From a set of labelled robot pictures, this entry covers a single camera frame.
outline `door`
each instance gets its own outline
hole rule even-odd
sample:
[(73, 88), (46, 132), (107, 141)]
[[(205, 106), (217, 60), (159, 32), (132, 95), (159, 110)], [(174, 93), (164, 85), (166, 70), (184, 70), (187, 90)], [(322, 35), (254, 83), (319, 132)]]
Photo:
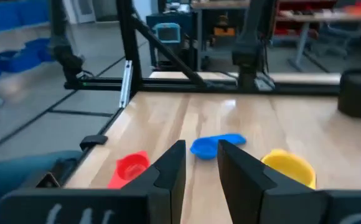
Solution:
[(95, 21), (92, 0), (73, 0), (73, 6), (78, 23)]

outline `black metal frame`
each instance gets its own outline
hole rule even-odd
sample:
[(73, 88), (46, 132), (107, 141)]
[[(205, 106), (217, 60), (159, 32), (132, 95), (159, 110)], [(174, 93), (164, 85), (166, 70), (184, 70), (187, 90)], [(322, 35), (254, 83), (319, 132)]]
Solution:
[[(138, 91), (158, 92), (195, 92), (195, 93), (252, 93), (272, 95), (338, 95), (339, 85), (334, 83), (275, 83), (276, 88), (271, 91), (258, 90), (235, 85), (229, 80), (203, 80), (193, 72), (181, 59), (165, 45), (142, 21), (134, 16), (132, 1), (117, 0), (118, 17), (125, 51), (125, 59), (133, 62), (131, 80), (131, 96)], [(143, 78), (139, 59), (136, 30), (166, 56), (185, 76), (185, 79), (152, 79)], [(121, 90), (122, 78), (91, 78), (87, 80), (67, 80), (65, 88), (74, 90)]]

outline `desk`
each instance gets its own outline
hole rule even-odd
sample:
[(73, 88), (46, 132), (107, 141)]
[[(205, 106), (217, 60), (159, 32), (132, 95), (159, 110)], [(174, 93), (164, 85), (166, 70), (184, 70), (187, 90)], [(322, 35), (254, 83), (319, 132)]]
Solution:
[[(297, 54), (295, 59), (289, 59), (288, 62), (298, 71), (304, 72), (301, 66), (301, 58), (304, 53), (305, 44), (307, 41), (307, 35), (309, 31), (309, 25), (311, 22), (357, 22), (361, 21), (361, 15), (352, 15), (343, 12), (337, 12), (333, 14), (315, 13), (312, 16), (309, 15), (293, 15), (290, 11), (280, 11), (279, 14), (283, 16), (282, 21), (289, 20), (295, 22), (303, 22), (302, 31), (299, 36), (299, 42), (297, 46)], [(321, 69), (327, 71), (326, 68), (315, 63)]]
[[(291, 76), (284, 74), (283, 79)], [(312, 82), (319, 76), (294, 75)], [(185, 76), (158, 72), (152, 77)], [(323, 77), (337, 82), (339, 74)], [(178, 139), (185, 139), (182, 223), (231, 223), (217, 161), (198, 160), (189, 151), (196, 138), (230, 132), (244, 135), (248, 143), (240, 147), (256, 158), (274, 148), (302, 156), (317, 172), (318, 189), (361, 189), (361, 120), (338, 113), (335, 98), (146, 92), (135, 95), (106, 133), (107, 143), (92, 150), (66, 188), (105, 188), (117, 159), (145, 150), (153, 163)]]

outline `red object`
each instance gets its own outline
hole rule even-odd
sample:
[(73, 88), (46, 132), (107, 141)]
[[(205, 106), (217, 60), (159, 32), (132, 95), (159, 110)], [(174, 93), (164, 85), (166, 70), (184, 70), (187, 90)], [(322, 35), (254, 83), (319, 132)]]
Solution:
[(108, 184), (109, 189), (120, 189), (141, 175), (150, 166), (146, 151), (129, 154), (117, 160), (116, 170)]

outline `black clamp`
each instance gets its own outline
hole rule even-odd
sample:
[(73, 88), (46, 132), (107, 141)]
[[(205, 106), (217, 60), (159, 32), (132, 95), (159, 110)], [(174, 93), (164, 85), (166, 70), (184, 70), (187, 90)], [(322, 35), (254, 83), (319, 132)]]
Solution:
[(81, 150), (84, 151), (87, 148), (94, 147), (96, 145), (104, 145), (107, 142), (108, 137), (104, 135), (92, 135), (82, 139), (80, 143)]

